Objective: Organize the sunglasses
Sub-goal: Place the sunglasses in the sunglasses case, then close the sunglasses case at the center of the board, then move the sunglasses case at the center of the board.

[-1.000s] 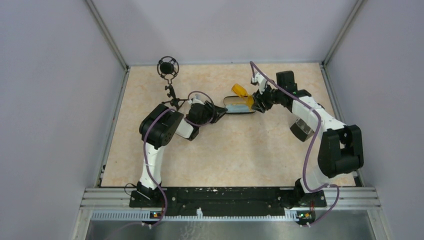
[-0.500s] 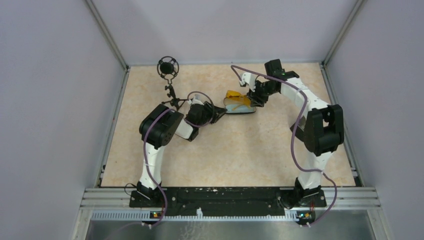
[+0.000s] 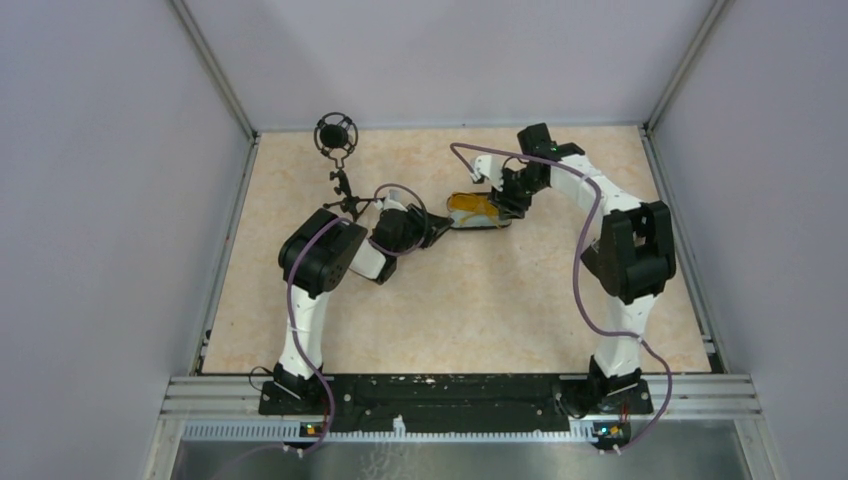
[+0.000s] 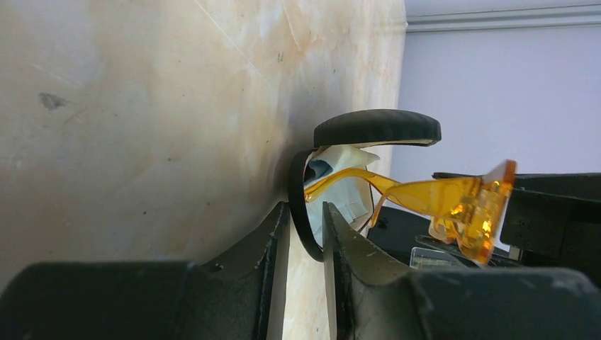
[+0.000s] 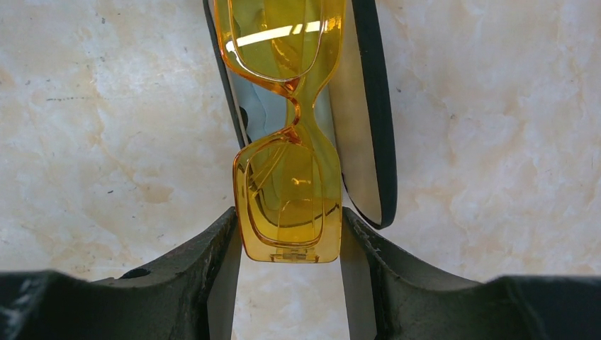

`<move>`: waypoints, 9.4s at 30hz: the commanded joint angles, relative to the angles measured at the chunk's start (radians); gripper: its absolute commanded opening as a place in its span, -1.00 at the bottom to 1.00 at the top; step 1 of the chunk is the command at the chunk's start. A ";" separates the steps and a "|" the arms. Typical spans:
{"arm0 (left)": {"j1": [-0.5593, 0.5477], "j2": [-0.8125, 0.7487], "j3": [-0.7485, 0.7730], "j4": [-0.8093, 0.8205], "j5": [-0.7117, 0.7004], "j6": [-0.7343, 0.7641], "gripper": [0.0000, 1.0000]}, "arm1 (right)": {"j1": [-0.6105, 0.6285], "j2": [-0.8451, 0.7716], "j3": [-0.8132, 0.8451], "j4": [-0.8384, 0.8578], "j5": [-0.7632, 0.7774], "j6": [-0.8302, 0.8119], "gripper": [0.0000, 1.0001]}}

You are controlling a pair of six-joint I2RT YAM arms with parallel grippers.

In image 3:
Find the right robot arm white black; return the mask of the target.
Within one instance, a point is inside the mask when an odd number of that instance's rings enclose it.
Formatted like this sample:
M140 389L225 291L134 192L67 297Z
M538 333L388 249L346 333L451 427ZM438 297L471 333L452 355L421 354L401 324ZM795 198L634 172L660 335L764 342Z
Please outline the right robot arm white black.
M607 298L607 320L588 327L601 338L585 383L570 391L579 413L612 412L635 393L649 314L676 274L671 212L662 201L646 202L617 186L575 143L558 144L546 124L517 135L520 169L507 167L505 153L474 160L478 181L488 180L489 200L503 219L525 216L535 194L552 189L586 214L573 272L586 269Z

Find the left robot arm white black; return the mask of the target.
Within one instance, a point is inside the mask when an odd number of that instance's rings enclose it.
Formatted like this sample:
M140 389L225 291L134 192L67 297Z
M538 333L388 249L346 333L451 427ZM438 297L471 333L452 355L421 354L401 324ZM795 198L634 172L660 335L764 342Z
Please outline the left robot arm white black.
M451 218L412 204L381 211L372 230L319 208L284 242L278 265L286 282L288 333L273 385L292 410L308 413L319 404L325 316L345 275L382 285L401 256L431 246L452 225Z

